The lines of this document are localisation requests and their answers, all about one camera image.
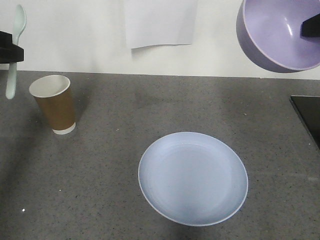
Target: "bowl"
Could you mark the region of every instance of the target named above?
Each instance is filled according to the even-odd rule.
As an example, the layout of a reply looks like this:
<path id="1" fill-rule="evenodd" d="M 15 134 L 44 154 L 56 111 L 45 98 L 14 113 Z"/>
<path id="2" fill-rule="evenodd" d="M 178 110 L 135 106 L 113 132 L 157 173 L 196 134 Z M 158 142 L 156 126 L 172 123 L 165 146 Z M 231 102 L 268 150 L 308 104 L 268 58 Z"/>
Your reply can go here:
<path id="1" fill-rule="evenodd" d="M 320 37 L 301 36 L 301 27 L 319 12 L 319 0 L 244 0 L 236 21 L 238 42 L 268 71 L 313 69 L 320 65 Z"/>
<path id="2" fill-rule="evenodd" d="M 218 139 L 197 132 L 164 136 L 144 152 L 138 181 L 161 215 L 187 226 L 209 226 L 233 216 L 248 192 L 246 168 Z"/>

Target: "bowl rim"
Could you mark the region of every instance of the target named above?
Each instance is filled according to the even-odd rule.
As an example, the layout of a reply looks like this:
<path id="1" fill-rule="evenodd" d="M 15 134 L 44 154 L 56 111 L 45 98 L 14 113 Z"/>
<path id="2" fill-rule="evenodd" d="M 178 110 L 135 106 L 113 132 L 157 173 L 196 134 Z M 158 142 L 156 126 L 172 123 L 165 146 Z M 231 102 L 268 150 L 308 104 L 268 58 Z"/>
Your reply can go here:
<path id="1" fill-rule="evenodd" d="M 310 69 L 314 69 L 318 66 L 320 66 L 320 60 L 317 64 L 314 64 L 312 66 L 308 66 L 308 67 L 291 67 L 291 66 L 287 66 L 284 65 L 283 63 L 280 63 L 279 61 L 273 59 L 272 57 L 270 57 L 265 51 L 263 51 L 261 49 L 261 47 L 259 47 L 256 43 L 256 41 L 254 40 L 254 38 L 252 37 L 251 33 L 249 32 L 248 26 L 247 26 L 247 22 L 246 22 L 246 4 L 247 2 L 250 0 L 243 0 L 242 2 L 242 20 L 243 20 L 243 24 L 245 27 L 245 30 L 250 38 L 250 40 L 252 41 L 252 43 L 254 44 L 254 46 L 267 58 L 269 59 L 271 62 L 277 64 L 278 66 L 285 68 L 285 69 L 289 69 L 289 70 L 293 70 L 293 71 L 305 71 L 305 70 L 310 70 Z"/>
<path id="2" fill-rule="evenodd" d="M 164 138 L 167 138 L 167 137 L 171 137 L 172 135 L 178 135 L 178 134 L 197 134 L 197 135 L 204 135 L 206 137 L 210 137 L 220 143 L 222 143 L 226 148 L 228 148 L 231 152 L 233 152 L 236 156 L 236 158 L 238 159 L 238 161 L 241 163 L 241 166 L 244 170 L 244 173 L 245 173 L 245 181 L 246 181 L 246 188 L 245 188 L 245 194 L 243 196 L 243 199 L 241 201 L 241 203 L 239 204 L 239 206 L 231 213 L 229 214 L 228 216 L 224 217 L 223 219 L 220 219 L 218 221 L 214 221 L 214 222 L 209 222 L 209 223 L 205 223 L 205 224 L 192 224 L 192 223 L 187 223 L 187 222 L 182 222 L 182 221 L 178 221 L 178 220 L 175 220 L 174 218 L 162 213 L 159 209 L 157 209 L 152 203 L 151 201 L 147 198 L 147 195 L 145 194 L 144 192 L 144 189 L 142 187 L 142 184 L 141 184 L 141 180 L 140 180 L 140 167 L 141 167 L 141 164 L 142 164 L 142 160 L 146 154 L 146 152 L 154 145 L 156 144 L 158 141 L 164 139 Z M 163 217 L 175 222 L 175 223 L 178 223 L 178 224 L 182 224 L 182 225 L 186 225 L 186 226 L 191 226 L 191 227 L 206 227 L 206 226 L 211 226 L 211 225 L 215 225 L 215 224 L 219 224 L 223 221 L 226 221 L 228 220 L 229 218 L 231 218 L 234 214 L 236 214 L 239 209 L 243 206 L 243 204 L 245 203 L 246 201 L 246 198 L 247 198 L 247 195 L 248 195 L 248 190 L 249 190 L 249 178 L 248 178 L 248 173 L 247 173 L 247 170 L 246 170 L 246 167 L 244 165 L 244 163 L 242 162 L 242 160 L 240 159 L 240 157 L 235 153 L 235 151 L 232 150 L 232 148 L 230 148 L 227 144 L 225 144 L 224 142 L 220 141 L 219 139 L 213 137 L 213 136 L 210 136 L 210 135 L 206 135 L 206 134 L 203 134 L 203 133 L 199 133 L 199 132 L 192 132 L 192 131 L 181 131 L 181 132 L 174 132 L 174 133 L 170 133 L 168 135 L 165 135 L 159 139 L 157 139 L 156 141 L 154 141 L 143 153 L 141 159 L 140 159 L 140 162 L 139 162 L 139 167 L 138 167 L 138 182 L 139 182 L 139 186 L 140 186 L 140 189 L 141 189 L 141 192 L 144 196 L 144 198 L 146 199 L 146 201 L 151 205 L 151 207 L 157 211 L 160 215 L 162 215 Z"/>

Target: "spoon handle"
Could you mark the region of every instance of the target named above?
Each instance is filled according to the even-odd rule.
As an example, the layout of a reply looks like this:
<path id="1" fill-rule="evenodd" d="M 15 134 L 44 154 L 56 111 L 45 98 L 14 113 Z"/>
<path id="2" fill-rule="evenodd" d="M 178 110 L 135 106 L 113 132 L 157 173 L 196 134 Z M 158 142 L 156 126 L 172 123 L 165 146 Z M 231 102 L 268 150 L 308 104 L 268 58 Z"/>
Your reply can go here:
<path id="1" fill-rule="evenodd" d="M 7 99 L 13 99 L 16 94 L 17 85 L 17 63 L 11 62 L 9 65 L 8 79 L 6 82 L 5 96 Z"/>

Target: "black object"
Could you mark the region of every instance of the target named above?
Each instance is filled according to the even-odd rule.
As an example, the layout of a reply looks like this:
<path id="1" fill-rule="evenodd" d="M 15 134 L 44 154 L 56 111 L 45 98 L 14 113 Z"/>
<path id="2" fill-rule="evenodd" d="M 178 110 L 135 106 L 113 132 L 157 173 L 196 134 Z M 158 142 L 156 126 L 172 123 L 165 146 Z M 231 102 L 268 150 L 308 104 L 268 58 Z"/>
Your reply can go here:
<path id="1" fill-rule="evenodd" d="M 320 96 L 292 95 L 291 101 L 302 122 L 320 148 Z"/>
<path id="2" fill-rule="evenodd" d="M 12 43 L 12 34 L 0 31 L 0 64 L 22 62 L 25 51 Z"/>
<path id="3" fill-rule="evenodd" d="M 301 36 L 310 38 L 320 37 L 320 13 L 302 23 Z"/>

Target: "purple bowl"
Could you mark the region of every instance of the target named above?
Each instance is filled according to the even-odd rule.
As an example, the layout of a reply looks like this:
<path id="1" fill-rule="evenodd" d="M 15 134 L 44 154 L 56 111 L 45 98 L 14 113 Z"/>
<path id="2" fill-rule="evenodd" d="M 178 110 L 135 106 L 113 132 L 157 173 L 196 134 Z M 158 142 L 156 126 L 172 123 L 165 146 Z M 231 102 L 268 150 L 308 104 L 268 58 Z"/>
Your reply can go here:
<path id="1" fill-rule="evenodd" d="M 239 44 L 266 70 L 313 69 L 320 65 L 320 37 L 301 36 L 301 25 L 319 13 L 319 0 L 243 0 L 236 20 Z"/>

